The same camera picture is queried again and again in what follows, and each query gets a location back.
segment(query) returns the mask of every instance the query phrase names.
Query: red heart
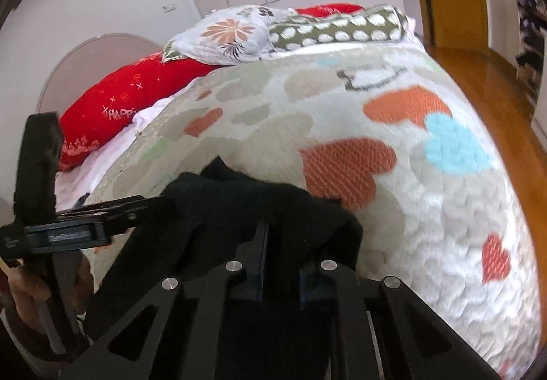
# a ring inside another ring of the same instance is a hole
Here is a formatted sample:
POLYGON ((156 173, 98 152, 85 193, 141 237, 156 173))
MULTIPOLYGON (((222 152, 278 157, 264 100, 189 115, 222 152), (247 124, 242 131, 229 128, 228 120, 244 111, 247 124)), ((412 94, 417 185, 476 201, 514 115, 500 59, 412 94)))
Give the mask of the red heart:
POLYGON ((184 127, 184 133, 199 137, 205 130, 212 126, 222 116, 222 108, 215 108, 206 113, 201 118, 192 119, 186 127, 184 127))
POLYGON ((300 150, 308 192, 342 200, 348 210, 362 209, 374 200, 373 174, 391 171, 395 150, 382 141, 353 137, 300 150))
POLYGON ((511 258, 507 250, 502 249, 502 240, 492 233, 482 245, 482 282, 502 280, 511 271, 511 258))

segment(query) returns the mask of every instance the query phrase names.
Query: orange heart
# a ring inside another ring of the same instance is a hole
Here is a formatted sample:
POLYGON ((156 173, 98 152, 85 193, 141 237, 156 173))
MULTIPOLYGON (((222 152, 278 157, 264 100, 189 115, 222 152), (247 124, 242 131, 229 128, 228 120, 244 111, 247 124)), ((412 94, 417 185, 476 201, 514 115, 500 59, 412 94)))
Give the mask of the orange heart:
POLYGON ((505 279, 510 271, 509 251, 502 249, 502 240, 496 233, 490 234, 482 245, 482 282, 505 279))
POLYGON ((452 116, 439 96, 420 86, 387 92, 363 106, 363 113, 370 120, 398 124, 408 119, 422 128, 426 127, 426 116, 436 112, 452 116))
POLYGON ((373 173, 390 171, 397 163, 395 150, 382 141, 349 138, 300 150, 308 192, 316 197, 342 200, 348 210, 374 200, 373 173))
POLYGON ((200 101, 200 100, 205 99, 207 96, 210 96, 210 95, 212 95, 212 94, 213 94, 213 92, 212 92, 211 90, 205 90, 203 93, 201 93, 201 94, 196 98, 196 100, 197 100, 197 101, 200 101))
POLYGON ((222 108, 214 108, 203 115, 201 118, 192 119, 186 127, 184 127, 184 133, 199 137, 205 130, 212 126, 217 120, 219 120, 224 111, 222 108))

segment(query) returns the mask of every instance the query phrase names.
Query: hand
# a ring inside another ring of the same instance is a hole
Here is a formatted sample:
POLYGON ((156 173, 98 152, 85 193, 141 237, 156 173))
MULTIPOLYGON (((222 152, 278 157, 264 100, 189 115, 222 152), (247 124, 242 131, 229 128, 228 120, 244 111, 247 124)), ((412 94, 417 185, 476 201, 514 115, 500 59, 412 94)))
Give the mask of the hand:
MULTIPOLYGON (((40 324, 36 302, 44 302, 51 296, 48 285, 24 265, 10 269, 8 283, 21 321, 31 329, 45 333, 40 324)), ((77 314, 83 314, 87 310, 92 295, 93 275, 91 275, 89 261, 84 256, 78 267, 76 284, 70 298, 77 314)))

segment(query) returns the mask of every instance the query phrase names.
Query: pillow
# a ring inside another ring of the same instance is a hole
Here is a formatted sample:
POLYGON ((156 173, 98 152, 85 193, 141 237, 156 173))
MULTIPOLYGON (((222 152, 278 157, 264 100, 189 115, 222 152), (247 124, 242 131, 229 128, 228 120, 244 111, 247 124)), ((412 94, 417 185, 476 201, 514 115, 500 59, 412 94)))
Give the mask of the pillow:
POLYGON ((317 43, 399 42, 408 29, 406 16, 391 5, 379 5, 353 14, 316 18, 290 16, 269 28, 275 51, 292 51, 317 43))
POLYGON ((212 65, 253 62, 272 49, 268 26, 294 14, 294 9, 257 5, 215 11, 173 37, 163 49, 163 61, 191 57, 212 65))
POLYGON ((129 125, 136 112, 216 68, 190 58, 164 64, 159 52, 110 73, 61 116, 65 143, 59 169, 80 165, 89 153, 129 125))
POLYGON ((362 6, 353 5, 352 3, 327 3, 309 8, 297 8, 296 12, 313 17, 327 17, 331 14, 351 14, 362 9, 362 6))

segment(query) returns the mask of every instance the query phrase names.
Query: metal bolt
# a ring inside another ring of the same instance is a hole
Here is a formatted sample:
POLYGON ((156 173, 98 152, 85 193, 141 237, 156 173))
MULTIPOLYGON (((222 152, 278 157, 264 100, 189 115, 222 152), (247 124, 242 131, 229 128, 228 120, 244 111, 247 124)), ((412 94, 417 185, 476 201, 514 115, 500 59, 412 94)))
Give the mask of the metal bolt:
POLYGON ((161 282, 161 287, 165 290, 173 290, 178 286, 178 280, 176 278, 166 278, 161 282))
POLYGON ((390 289, 397 289, 397 287, 401 285, 401 280, 399 280, 396 276, 388 276, 384 280, 384 284, 390 289))
POLYGON ((338 264, 336 264, 335 261, 333 260, 323 260, 321 262, 321 268, 322 270, 324 271, 333 271, 334 269, 336 269, 338 267, 338 264))
POLYGON ((243 267, 243 264, 241 264, 239 261, 228 261, 226 263, 226 270, 229 272, 238 272, 243 267))

